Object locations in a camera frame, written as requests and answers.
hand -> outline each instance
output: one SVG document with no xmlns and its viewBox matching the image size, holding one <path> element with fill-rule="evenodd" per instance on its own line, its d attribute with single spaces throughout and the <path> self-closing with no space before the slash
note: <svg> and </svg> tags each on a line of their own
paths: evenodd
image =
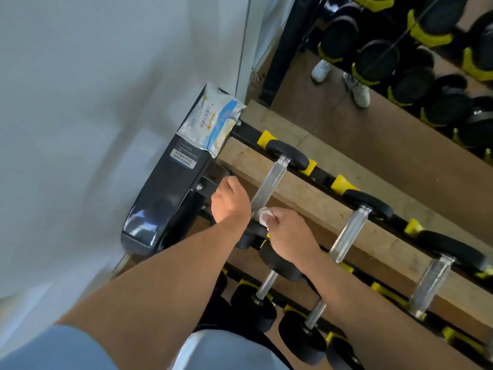
<svg viewBox="0 0 493 370">
<path fill-rule="evenodd" d="M 269 210 L 274 216 L 265 214 L 263 220 L 269 228 L 272 248 L 303 272 L 302 268 L 320 255 L 317 241 L 296 211 L 283 208 Z"/>
<path fill-rule="evenodd" d="M 236 177 L 225 177 L 221 180 L 212 195 L 211 211 L 217 223 L 225 218 L 234 218 L 246 228 L 251 218 L 250 199 Z"/>
</svg>

label sticker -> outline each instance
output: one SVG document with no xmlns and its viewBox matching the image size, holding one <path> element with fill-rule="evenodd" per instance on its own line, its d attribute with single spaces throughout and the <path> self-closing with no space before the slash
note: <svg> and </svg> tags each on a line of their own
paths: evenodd
<svg viewBox="0 0 493 370">
<path fill-rule="evenodd" d="M 189 169 L 193 169 L 197 164 L 197 161 L 192 160 L 190 157 L 185 156 L 183 153 L 176 149 L 173 149 L 169 155 L 171 156 L 171 158 L 174 158 L 176 161 L 182 163 Z"/>
</svg>

person's right hand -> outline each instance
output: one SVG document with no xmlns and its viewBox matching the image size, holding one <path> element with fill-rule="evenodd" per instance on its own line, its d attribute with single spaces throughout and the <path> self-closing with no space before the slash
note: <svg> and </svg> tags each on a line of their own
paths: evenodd
<svg viewBox="0 0 493 370">
<path fill-rule="evenodd" d="M 320 255 L 320 247 L 305 220 L 294 210 L 268 208 L 274 216 L 265 214 L 263 220 L 269 228 L 272 248 L 285 260 L 298 268 Z"/>
</svg>

sneaker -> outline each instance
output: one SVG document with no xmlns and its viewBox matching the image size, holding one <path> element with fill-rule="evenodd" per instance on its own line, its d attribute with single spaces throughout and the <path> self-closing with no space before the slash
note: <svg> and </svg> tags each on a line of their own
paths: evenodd
<svg viewBox="0 0 493 370">
<path fill-rule="evenodd" d="M 342 80 L 353 94 L 353 100 L 359 107 L 366 108 L 370 106 L 370 89 L 362 83 L 357 83 L 352 75 L 344 72 L 342 74 Z"/>
<path fill-rule="evenodd" d="M 332 65 L 329 62 L 320 60 L 319 63 L 313 68 L 311 71 L 311 78 L 315 80 L 317 83 L 321 83 L 327 77 Z"/>
</svg>

